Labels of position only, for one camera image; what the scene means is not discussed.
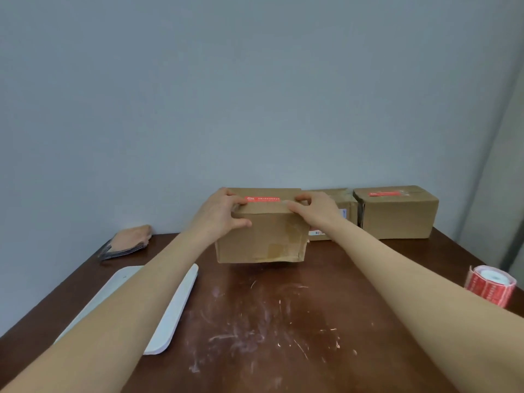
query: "white tray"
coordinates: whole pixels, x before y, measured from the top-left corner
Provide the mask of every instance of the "white tray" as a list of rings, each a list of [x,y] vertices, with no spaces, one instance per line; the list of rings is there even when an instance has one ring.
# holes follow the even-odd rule
[[[56,338],[57,343],[69,330],[71,330],[75,324],[82,320],[89,314],[95,307],[102,303],[109,295],[117,290],[123,283],[125,283],[129,277],[134,275],[141,269],[142,266],[127,266],[120,269],[106,284],[96,293],[96,295],[89,301],[89,303],[82,309],[82,311],[75,317],[75,319],[67,326],[67,328]],[[183,278],[180,286],[173,295],[173,299],[167,306],[166,312],[162,316],[157,329],[154,331],[153,337],[147,345],[144,354],[159,354],[162,353],[171,343],[175,329],[177,328],[178,321],[182,315],[182,311],[186,306],[187,299],[193,288],[193,284],[198,274],[198,266],[194,264],[191,266],[186,276]]]

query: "blue and white label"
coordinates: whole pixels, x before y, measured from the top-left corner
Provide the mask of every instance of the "blue and white label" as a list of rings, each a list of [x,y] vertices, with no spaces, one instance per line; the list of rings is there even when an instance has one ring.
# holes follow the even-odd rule
[[[344,219],[347,219],[347,209],[342,208],[339,209],[340,214],[344,217]],[[310,236],[323,236],[325,233],[323,233],[321,230],[310,230],[309,231]]]

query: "cardboard box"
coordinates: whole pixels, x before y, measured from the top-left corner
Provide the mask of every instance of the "cardboard box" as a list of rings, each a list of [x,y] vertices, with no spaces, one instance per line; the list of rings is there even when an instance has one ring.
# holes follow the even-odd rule
[[[355,189],[358,225],[382,238],[428,238],[439,199],[419,186]]]
[[[249,201],[234,210],[233,217],[250,219],[252,227],[232,230],[216,242],[219,263],[304,260],[309,225],[282,202],[294,201],[300,189],[231,190]]]
[[[337,203],[338,209],[340,210],[341,215],[346,218],[348,221],[357,224],[358,219],[358,202],[353,197],[352,191],[344,187],[341,189],[318,189],[310,190],[310,192],[324,192],[328,194],[332,199]],[[319,241],[319,240],[330,240],[330,238],[325,235],[320,230],[315,230],[311,228],[309,231],[310,241]]]

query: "person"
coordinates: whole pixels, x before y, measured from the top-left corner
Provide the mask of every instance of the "person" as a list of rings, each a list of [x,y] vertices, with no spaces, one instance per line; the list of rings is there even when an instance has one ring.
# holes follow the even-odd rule
[[[325,193],[296,200],[288,208],[342,246],[458,390],[524,390],[522,318],[387,247],[341,217]],[[230,230],[251,227],[231,217],[232,207],[245,203],[226,188],[211,195],[185,231],[2,393],[120,391],[191,265]]]

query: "stack of pouches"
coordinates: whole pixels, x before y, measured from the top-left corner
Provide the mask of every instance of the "stack of pouches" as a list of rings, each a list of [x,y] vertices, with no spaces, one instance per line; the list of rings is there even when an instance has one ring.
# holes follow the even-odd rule
[[[143,225],[119,231],[102,248],[101,260],[116,258],[146,248],[153,229],[151,225]]]

